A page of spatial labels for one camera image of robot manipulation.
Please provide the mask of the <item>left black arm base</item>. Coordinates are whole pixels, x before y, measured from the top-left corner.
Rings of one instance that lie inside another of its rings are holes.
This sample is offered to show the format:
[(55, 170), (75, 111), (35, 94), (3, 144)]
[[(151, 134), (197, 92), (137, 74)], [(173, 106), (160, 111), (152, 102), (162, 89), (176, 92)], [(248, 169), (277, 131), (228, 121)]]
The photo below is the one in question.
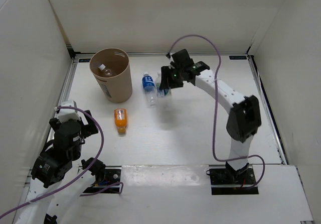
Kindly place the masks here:
[(106, 166), (102, 161), (96, 160), (88, 172), (94, 180), (83, 191), (81, 196), (93, 196), (96, 194), (121, 194), (121, 166)]

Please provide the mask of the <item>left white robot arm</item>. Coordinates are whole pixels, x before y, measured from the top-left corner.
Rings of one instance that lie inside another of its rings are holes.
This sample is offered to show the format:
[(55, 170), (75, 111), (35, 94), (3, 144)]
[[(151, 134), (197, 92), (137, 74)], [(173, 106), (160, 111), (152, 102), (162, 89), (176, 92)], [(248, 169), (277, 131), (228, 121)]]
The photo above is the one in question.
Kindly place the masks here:
[(83, 171), (63, 185), (73, 161), (81, 157), (85, 139), (102, 133), (89, 110), (84, 110), (87, 123), (79, 116), (80, 109), (67, 104), (56, 108), (57, 116), (49, 124), (54, 137), (37, 157), (31, 171), (31, 182), (26, 202), (21, 205), (17, 223), (59, 223), (66, 209), (90, 184), (105, 179), (104, 164), (97, 157), (82, 160)]

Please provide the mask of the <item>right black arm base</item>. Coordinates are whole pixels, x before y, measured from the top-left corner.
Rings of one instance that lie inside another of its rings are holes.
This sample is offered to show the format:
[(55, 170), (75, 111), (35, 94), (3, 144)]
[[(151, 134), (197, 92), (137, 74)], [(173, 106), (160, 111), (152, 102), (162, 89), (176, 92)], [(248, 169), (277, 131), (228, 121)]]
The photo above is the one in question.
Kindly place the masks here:
[(248, 167), (240, 175), (234, 176), (232, 170), (226, 167), (214, 167), (206, 171), (210, 177), (212, 195), (258, 195), (258, 187), (251, 187), (256, 183), (254, 170)]

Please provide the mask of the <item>clear unlabelled plastic bottle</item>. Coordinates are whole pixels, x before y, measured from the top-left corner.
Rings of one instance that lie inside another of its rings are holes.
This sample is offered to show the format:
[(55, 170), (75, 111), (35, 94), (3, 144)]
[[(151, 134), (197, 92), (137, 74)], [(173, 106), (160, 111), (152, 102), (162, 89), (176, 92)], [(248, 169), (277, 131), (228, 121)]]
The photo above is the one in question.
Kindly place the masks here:
[(98, 70), (103, 77), (114, 77), (116, 75), (114, 70), (107, 68), (104, 64), (100, 64)]

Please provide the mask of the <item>green label plastic bottle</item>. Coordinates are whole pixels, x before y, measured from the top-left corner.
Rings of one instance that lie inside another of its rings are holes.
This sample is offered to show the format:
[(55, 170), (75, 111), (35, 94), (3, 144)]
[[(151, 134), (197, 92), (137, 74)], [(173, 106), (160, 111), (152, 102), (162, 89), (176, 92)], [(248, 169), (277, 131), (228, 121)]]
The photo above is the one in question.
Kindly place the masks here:
[(156, 89), (157, 89), (157, 96), (160, 97), (170, 97), (172, 95), (172, 92), (170, 89), (163, 89), (160, 90), (160, 85), (161, 85), (161, 80), (162, 80), (162, 74), (159, 71), (157, 73), (157, 78), (155, 80), (155, 85), (156, 85)]

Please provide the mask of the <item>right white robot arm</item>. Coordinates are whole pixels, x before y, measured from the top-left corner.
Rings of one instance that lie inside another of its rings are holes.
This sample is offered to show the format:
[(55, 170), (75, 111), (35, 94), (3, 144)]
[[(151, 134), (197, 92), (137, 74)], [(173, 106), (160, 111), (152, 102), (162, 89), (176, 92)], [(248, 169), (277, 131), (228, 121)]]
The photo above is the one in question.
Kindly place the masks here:
[(202, 61), (194, 62), (186, 49), (167, 54), (167, 58), (170, 64), (161, 68), (161, 90), (191, 83), (210, 95), (228, 114), (226, 130), (231, 145), (228, 159), (224, 161), (225, 177), (230, 183), (238, 183), (248, 169), (250, 145), (261, 126), (258, 98), (245, 96), (219, 80), (210, 66)]

